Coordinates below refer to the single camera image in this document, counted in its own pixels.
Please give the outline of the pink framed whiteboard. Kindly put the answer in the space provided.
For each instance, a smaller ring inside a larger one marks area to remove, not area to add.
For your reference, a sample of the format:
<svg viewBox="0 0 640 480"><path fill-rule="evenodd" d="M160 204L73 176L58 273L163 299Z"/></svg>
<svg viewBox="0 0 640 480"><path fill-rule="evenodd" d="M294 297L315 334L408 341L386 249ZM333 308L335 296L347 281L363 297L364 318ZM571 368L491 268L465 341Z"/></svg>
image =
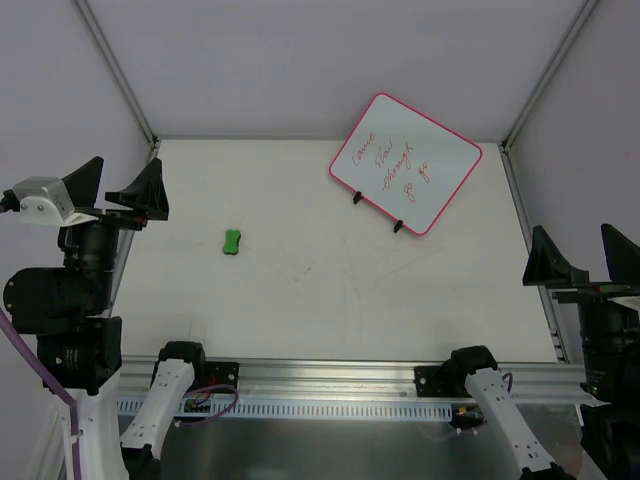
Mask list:
<svg viewBox="0 0 640 480"><path fill-rule="evenodd" d="M478 144L381 92L330 163L329 174L423 236L482 157Z"/></svg>

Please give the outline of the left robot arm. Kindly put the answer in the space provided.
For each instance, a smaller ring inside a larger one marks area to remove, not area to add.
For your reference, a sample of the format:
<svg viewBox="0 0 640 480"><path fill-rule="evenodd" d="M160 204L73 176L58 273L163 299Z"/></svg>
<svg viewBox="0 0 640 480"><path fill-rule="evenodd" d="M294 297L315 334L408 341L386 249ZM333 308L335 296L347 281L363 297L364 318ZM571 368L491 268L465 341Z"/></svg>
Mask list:
<svg viewBox="0 0 640 480"><path fill-rule="evenodd" d="M123 321L109 315L119 237L166 220L169 202L162 163L153 159L98 208L103 165L94 157L65 177L31 177L2 194L3 212L57 229L63 263L25 268L7 281L1 328L54 396L68 478L157 479L178 407L205 385L208 367L201 344L167 343L142 407L120 429Z"/></svg>

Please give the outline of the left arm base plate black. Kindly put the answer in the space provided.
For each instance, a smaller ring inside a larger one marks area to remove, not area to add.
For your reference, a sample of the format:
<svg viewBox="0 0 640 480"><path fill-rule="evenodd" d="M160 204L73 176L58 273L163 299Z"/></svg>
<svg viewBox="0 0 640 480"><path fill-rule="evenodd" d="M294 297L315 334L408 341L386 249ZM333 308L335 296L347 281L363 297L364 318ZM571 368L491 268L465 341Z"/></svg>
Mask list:
<svg viewBox="0 0 640 480"><path fill-rule="evenodd" d="M205 386L216 386L211 394L232 394L239 380L240 364L230 361L208 361L205 368Z"/></svg>

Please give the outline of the green bone-shaped eraser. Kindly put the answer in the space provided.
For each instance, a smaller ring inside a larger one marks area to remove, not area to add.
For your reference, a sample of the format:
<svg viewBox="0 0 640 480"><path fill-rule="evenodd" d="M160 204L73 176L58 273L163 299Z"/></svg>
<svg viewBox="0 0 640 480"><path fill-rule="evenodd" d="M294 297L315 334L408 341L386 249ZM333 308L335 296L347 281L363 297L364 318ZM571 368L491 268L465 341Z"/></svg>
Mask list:
<svg viewBox="0 0 640 480"><path fill-rule="evenodd" d="M239 253L242 233L238 229L228 229L225 232L222 252L224 255L235 256Z"/></svg>

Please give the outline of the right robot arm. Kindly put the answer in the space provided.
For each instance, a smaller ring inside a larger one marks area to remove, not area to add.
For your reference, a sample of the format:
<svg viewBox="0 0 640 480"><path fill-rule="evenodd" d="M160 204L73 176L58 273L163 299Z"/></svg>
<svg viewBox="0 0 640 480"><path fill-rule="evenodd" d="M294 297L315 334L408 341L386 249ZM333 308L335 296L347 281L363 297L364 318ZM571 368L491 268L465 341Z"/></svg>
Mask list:
<svg viewBox="0 0 640 480"><path fill-rule="evenodd" d="M452 351L438 372L449 397L466 396L507 453L517 479L567 479L567 469L542 446L519 406L538 400L575 404L580 447L607 479L639 476L639 247L611 224L601 236L609 278L598 282L573 266L546 230L532 232L526 286L551 291L578 310L582 372L545 369L509 384L483 345Z"/></svg>

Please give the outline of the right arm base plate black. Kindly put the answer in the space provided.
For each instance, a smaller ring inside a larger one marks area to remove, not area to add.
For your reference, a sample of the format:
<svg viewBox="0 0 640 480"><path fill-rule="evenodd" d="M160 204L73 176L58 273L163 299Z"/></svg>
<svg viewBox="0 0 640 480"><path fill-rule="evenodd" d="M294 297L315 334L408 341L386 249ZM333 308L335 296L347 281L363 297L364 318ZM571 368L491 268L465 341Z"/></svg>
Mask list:
<svg viewBox="0 0 640 480"><path fill-rule="evenodd" d="M419 398L469 398L469 394L443 365L416 366L413 370L416 395Z"/></svg>

